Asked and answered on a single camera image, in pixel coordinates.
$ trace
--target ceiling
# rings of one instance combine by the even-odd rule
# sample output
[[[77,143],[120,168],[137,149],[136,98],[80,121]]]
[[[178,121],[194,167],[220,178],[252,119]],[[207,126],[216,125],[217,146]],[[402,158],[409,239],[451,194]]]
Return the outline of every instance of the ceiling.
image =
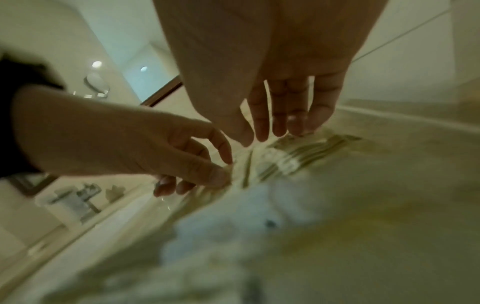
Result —
[[[169,50],[152,0],[57,1],[83,15],[119,67],[148,44]]]

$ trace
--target wooden frame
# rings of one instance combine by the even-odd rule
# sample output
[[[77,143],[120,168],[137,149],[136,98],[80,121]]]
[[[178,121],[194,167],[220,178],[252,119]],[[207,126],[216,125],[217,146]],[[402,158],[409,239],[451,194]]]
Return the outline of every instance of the wooden frame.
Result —
[[[181,88],[183,85],[184,84],[180,79],[180,76],[176,76],[175,78],[170,80],[166,85],[160,88],[157,92],[155,92],[152,96],[150,96],[147,100],[142,102],[140,105],[147,106],[147,107],[154,107],[155,105],[160,103],[162,100],[167,98],[170,94],[172,94],[173,92]],[[32,197],[42,192],[45,188],[50,186],[58,178],[59,178],[58,176],[48,175],[44,180],[42,180],[37,185],[32,184],[28,180],[28,178],[26,178],[25,174],[17,174],[7,179],[23,195]]]

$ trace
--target round mirror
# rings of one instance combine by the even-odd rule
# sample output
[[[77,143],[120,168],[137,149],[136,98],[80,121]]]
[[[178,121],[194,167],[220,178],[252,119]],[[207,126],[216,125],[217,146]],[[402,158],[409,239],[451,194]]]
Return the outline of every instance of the round mirror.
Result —
[[[85,77],[85,84],[97,93],[108,94],[110,85],[98,73],[90,73]]]

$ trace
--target black sleeve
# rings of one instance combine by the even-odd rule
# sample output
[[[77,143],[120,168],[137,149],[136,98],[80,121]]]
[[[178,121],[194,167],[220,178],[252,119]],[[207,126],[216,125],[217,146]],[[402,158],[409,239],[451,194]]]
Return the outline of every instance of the black sleeve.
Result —
[[[16,92],[27,84],[41,84],[63,89],[49,79],[47,67],[43,64],[25,64],[3,56],[0,60],[0,134],[4,162],[1,165],[0,177],[17,173],[39,172],[22,153],[14,136],[12,125],[12,101]]]

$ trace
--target ceiling light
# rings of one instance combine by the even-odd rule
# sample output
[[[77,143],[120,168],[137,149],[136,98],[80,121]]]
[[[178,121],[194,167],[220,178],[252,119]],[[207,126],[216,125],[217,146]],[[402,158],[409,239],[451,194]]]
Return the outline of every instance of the ceiling light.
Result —
[[[102,62],[101,61],[95,61],[91,66],[94,67],[94,68],[99,68],[99,67],[102,66]]]

